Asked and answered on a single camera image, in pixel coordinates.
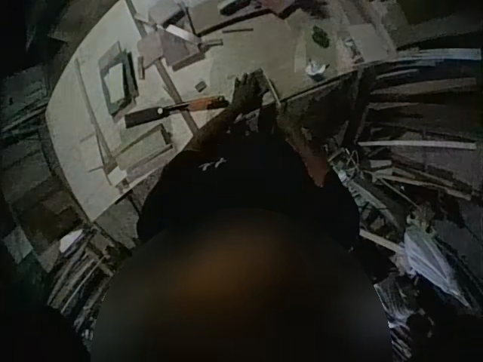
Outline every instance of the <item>black shirt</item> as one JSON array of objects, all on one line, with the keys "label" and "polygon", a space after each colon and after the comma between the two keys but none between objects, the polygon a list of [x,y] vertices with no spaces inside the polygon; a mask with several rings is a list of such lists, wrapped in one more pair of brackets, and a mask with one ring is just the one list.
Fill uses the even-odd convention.
[{"label": "black shirt", "polygon": [[349,249],[359,214],[349,191],[330,171],[317,187],[300,156],[283,140],[261,134],[217,154],[183,151],[163,170],[146,199],[137,234],[162,230],[222,209],[257,208],[313,222]]}]

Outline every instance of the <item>dark sleeve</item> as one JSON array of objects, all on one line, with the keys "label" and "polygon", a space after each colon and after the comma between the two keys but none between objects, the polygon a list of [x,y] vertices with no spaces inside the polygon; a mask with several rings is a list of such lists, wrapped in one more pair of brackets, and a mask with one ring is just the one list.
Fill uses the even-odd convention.
[{"label": "dark sleeve", "polygon": [[347,250],[359,234],[359,210],[349,190],[331,170],[323,188],[317,190],[318,214],[325,232]]},{"label": "dark sleeve", "polygon": [[137,220],[137,237],[145,243],[169,226],[182,207],[183,184],[192,179],[200,165],[196,151],[182,151],[164,168],[159,181],[148,194]]}]

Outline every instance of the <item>workbench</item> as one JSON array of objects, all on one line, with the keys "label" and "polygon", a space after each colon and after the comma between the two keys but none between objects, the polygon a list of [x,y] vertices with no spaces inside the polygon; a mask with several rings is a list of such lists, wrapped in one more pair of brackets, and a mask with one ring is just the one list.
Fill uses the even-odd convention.
[{"label": "workbench", "polygon": [[[147,14],[153,2],[132,0],[132,5],[137,13]],[[252,32],[226,34],[220,29],[204,36],[203,40],[221,38],[223,46],[210,48],[203,60],[176,72],[166,66],[164,59],[162,65],[182,100],[211,95],[223,95],[231,100],[235,77],[258,68],[264,69],[279,96],[287,99],[316,84],[305,73],[308,60],[329,64],[325,74],[327,78],[352,67],[351,56],[343,46],[343,36],[347,34],[347,19],[343,9],[338,2],[332,1],[329,2],[328,12],[330,16],[322,20],[301,10],[296,10],[284,20],[274,14],[245,20],[226,29],[253,28]],[[331,40],[328,48],[324,49],[312,40],[313,25],[320,26],[328,33]],[[143,135],[146,135],[146,142],[155,142],[153,130],[162,123],[171,133],[173,144],[173,149],[167,152],[163,160],[166,164],[189,142],[196,127],[202,127],[219,112],[192,112],[195,127],[191,124],[191,129],[181,114],[129,130],[125,129],[124,119],[118,122],[112,120],[103,96],[98,61],[117,41],[136,60],[137,42],[141,39],[139,26],[127,2],[117,2],[80,44],[64,69],[48,104],[46,119],[57,157],[72,193],[90,220],[95,220],[153,172],[149,170],[136,179],[124,179],[122,183],[109,182],[104,170],[96,168],[102,151],[97,145],[93,118],[112,152],[125,148]],[[195,85],[201,80],[208,87],[199,93]],[[146,69],[145,79],[137,79],[137,85],[139,96],[131,112],[154,105],[174,104],[157,67]],[[82,94],[83,88],[87,99]],[[118,179],[126,176],[119,168],[113,172]]]}]

